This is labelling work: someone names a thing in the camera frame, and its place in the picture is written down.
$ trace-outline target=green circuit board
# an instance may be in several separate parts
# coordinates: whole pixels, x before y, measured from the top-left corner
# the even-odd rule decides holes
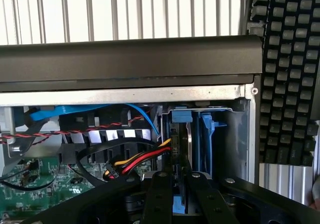
[[[57,172],[57,158],[38,159],[38,163],[39,168],[30,171],[29,174],[29,177],[33,176],[36,179],[32,183],[28,183],[26,187],[44,185],[50,182]],[[102,173],[105,170],[103,164],[84,166],[92,175],[102,178]],[[150,166],[150,162],[145,162],[136,168],[136,171],[142,175],[150,170]],[[25,164],[17,165],[10,174],[25,167]],[[55,182],[49,188],[40,191],[22,192],[0,185],[0,218],[6,216],[11,220],[23,220],[93,188],[87,180],[74,183],[75,178],[77,179],[79,176],[68,169],[66,165],[61,165]],[[18,175],[10,179],[9,182],[21,185],[22,180],[22,175]]]

